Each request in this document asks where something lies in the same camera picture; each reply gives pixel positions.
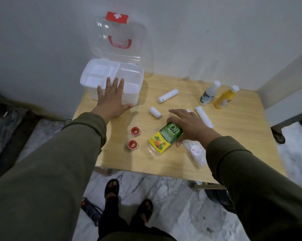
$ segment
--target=red tape spool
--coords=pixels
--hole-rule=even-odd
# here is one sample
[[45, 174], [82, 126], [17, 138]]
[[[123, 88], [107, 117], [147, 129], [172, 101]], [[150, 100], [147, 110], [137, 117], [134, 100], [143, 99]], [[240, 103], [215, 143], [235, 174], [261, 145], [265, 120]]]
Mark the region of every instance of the red tape spool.
[[135, 140], [130, 140], [129, 142], [128, 142], [128, 148], [130, 149], [130, 150], [135, 150], [136, 148], [137, 148], [137, 142], [135, 141]]
[[133, 128], [131, 129], [131, 134], [132, 134], [133, 136], [138, 136], [138, 135], [140, 134], [140, 129], [139, 129], [138, 127], [133, 127]]

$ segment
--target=person's left hand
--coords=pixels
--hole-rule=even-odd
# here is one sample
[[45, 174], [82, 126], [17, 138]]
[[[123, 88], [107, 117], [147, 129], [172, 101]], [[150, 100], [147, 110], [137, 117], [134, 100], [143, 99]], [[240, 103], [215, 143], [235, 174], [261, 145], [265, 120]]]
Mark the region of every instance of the person's left hand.
[[115, 78], [111, 86], [111, 79], [108, 77], [106, 79], [104, 95], [101, 86], [97, 87], [99, 99], [97, 106], [91, 112], [100, 115], [106, 124], [108, 124], [112, 118], [119, 117], [126, 110], [134, 107], [134, 104], [122, 105], [124, 79], [121, 79], [120, 84], [117, 87], [118, 81], [119, 79]]

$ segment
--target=sleeve cuff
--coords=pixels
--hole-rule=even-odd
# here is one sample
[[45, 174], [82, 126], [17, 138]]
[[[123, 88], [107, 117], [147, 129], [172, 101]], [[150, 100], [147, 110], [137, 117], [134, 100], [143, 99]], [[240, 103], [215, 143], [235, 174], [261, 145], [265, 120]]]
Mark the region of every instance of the sleeve cuff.
[[207, 147], [205, 157], [207, 159], [208, 166], [212, 172], [213, 178], [216, 179], [220, 184], [222, 184], [219, 177], [219, 168], [221, 162], [226, 155], [234, 151], [247, 151], [251, 153], [231, 136], [222, 136], [216, 138], [211, 141]]
[[65, 125], [63, 129], [74, 125], [74, 124], [82, 124], [82, 125], [87, 125], [91, 128], [93, 128], [98, 135], [101, 136], [101, 148], [105, 145], [106, 143], [106, 124], [104, 119], [95, 113], [92, 112], [85, 112], [79, 115], [76, 119], [71, 121], [68, 125]]

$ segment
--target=sleeve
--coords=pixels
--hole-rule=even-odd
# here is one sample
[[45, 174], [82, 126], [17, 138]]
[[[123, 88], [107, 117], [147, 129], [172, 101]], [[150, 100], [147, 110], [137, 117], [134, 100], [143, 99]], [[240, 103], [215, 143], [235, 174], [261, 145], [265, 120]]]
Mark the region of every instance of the sleeve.
[[213, 177], [229, 191], [250, 240], [302, 240], [302, 188], [230, 136], [209, 143]]
[[83, 113], [0, 178], [0, 240], [71, 240], [106, 124]]

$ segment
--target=table top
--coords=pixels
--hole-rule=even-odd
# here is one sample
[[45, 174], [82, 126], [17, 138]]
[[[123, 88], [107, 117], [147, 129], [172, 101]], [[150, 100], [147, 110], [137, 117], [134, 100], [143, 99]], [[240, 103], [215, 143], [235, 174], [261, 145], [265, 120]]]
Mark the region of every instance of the table top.
[[[170, 146], [159, 156], [150, 154], [147, 148], [148, 139], [165, 126], [166, 119], [172, 115], [168, 110], [182, 108], [195, 112], [195, 108], [200, 105], [201, 94], [209, 85], [210, 83], [203, 81], [145, 73], [137, 106], [107, 125], [107, 142], [97, 158], [96, 166], [217, 183], [209, 167], [199, 169], [184, 146]], [[173, 89], [178, 89], [179, 94], [159, 104], [158, 98]], [[228, 86], [222, 85], [217, 91], [217, 97], [227, 89]], [[218, 110], [213, 105], [217, 97], [202, 107], [214, 129], [223, 136], [232, 136], [255, 156], [286, 175], [258, 94], [241, 89], [223, 110]], [[91, 111], [96, 104], [97, 101], [90, 99], [85, 92], [73, 119], [81, 113]], [[149, 113], [150, 107], [161, 112], [162, 118], [152, 116]], [[134, 126], [141, 130], [137, 137], [130, 134], [130, 129]], [[131, 139], [138, 142], [138, 148], [133, 151], [127, 148]]]

